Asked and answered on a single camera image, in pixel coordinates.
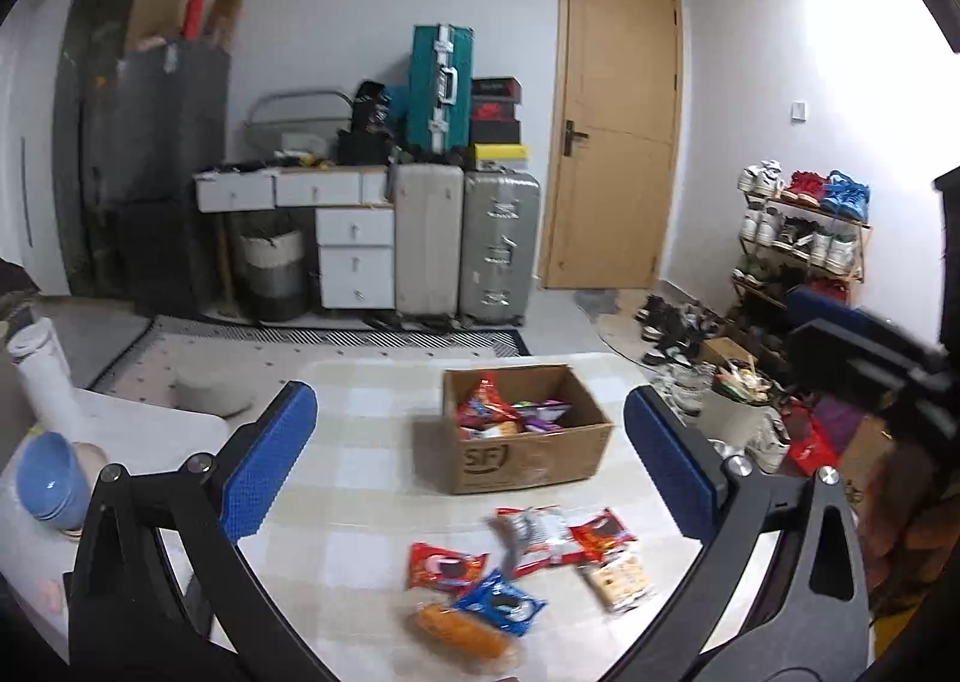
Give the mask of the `purple snack bag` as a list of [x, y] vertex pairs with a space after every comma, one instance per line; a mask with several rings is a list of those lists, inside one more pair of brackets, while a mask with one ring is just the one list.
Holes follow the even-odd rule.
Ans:
[[566, 418], [569, 412], [573, 411], [573, 406], [556, 399], [542, 402], [519, 400], [512, 406], [512, 410], [516, 412], [519, 427], [523, 428], [524, 432], [550, 435], [565, 430]]

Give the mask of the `red chip bag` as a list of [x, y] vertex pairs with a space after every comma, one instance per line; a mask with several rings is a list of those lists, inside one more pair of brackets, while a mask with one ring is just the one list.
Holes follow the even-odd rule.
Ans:
[[483, 373], [472, 394], [455, 411], [460, 427], [480, 432], [493, 425], [519, 422], [519, 412], [501, 396], [491, 373]]

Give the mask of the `cream cracker packet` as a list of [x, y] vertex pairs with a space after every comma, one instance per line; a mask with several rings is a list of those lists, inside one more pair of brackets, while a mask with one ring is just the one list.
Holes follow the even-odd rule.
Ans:
[[652, 593], [643, 563], [631, 552], [620, 552], [604, 562], [584, 563], [579, 573], [602, 606], [612, 614], [631, 611]]

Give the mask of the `grey white laundry basket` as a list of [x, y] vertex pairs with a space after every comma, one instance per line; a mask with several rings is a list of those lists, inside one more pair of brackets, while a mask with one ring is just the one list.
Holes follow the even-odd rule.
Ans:
[[299, 230], [278, 235], [242, 235], [242, 277], [249, 316], [256, 321], [291, 321], [308, 311], [308, 272]]

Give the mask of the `checkered tablecloth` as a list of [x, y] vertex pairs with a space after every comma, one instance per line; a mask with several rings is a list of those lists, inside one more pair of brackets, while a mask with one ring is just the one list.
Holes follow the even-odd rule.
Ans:
[[[680, 534], [622, 428], [599, 471], [573, 484], [455, 495], [452, 451], [439, 427], [448, 361], [322, 360], [299, 368], [319, 397], [319, 422], [245, 560], [314, 653], [343, 680], [596, 680], [630, 648], [690, 568], [700, 542]], [[544, 599], [508, 662], [475, 666], [432, 645], [413, 622], [433, 597], [407, 584], [415, 542], [483, 554], [506, 547], [498, 508], [556, 505], [573, 521], [604, 508], [635, 534], [651, 590], [611, 614], [571, 565], [524, 578]]]

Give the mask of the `SF cardboard box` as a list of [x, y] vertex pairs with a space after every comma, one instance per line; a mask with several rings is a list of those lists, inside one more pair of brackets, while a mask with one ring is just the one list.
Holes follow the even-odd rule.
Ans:
[[596, 474], [613, 423], [568, 365], [449, 370], [443, 418], [459, 495], [568, 484]]

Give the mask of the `wooden shoe rack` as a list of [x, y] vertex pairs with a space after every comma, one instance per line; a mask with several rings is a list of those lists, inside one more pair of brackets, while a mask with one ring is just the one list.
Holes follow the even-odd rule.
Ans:
[[866, 280], [871, 188], [839, 170], [788, 175], [767, 158], [740, 170], [737, 191], [743, 214], [729, 318], [763, 352], [781, 355], [792, 294], [848, 305]]

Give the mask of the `small red Oreo packet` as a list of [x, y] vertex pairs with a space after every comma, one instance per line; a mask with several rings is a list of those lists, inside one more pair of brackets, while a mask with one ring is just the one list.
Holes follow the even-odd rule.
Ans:
[[487, 554], [464, 554], [446, 547], [415, 542], [407, 560], [407, 588], [463, 593], [482, 579]]

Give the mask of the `white drawer desk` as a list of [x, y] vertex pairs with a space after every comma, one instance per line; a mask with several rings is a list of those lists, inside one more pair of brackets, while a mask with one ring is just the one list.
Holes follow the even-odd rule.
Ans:
[[309, 217], [327, 310], [394, 308], [395, 217], [384, 166], [205, 172], [194, 184], [204, 214]]

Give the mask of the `orange bread packet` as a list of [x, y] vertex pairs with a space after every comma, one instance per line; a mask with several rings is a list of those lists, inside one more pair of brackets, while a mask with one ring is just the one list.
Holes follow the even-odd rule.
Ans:
[[477, 662], [511, 661], [514, 640], [482, 618], [438, 602], [425, 602], [413, 611], [413, 625], [434, 643]]

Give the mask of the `silver suitcase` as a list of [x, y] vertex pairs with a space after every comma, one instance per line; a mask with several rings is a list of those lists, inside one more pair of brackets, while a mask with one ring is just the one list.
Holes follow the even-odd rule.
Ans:
[[467, 173], [460, 244], [462, 318], [523, 324], [539, 220], [540, 184], [529, 173]]

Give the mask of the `black refrigerator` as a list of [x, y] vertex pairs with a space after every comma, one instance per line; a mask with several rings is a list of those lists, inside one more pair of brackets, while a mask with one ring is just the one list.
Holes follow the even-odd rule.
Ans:
[[228, 53], [170, 41], [125, 56], [117, 150], [124, 170], [110, 185], [125, 294], [149, 315], [194, 316], [218, 293], [212, 223], [194, 177], [224, 159]]

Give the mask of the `teal suitcase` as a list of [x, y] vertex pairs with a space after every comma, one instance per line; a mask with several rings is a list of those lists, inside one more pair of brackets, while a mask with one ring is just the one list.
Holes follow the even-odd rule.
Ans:
[[444, 155], [469, 140], [473, 30], [448, 23], [413, 29], [407, 142]]

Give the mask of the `stacked shoe boxes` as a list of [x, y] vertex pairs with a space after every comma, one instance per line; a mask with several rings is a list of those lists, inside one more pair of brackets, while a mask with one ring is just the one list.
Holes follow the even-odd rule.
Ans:
[[523, 86], [516, 77], [478, 77], [470, 87], [469, 142], [473, 170], [524, 168]]

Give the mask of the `tall dark cabinet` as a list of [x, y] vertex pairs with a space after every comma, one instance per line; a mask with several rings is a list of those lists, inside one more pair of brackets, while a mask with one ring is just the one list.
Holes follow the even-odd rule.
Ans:
[[125, 56], [143, 40], [179, 33], [184, 0], [70, 0], [55, 79], [53, 202], [68, 291], [125, 294], [110, 185], [124, 170], [117, 150]]

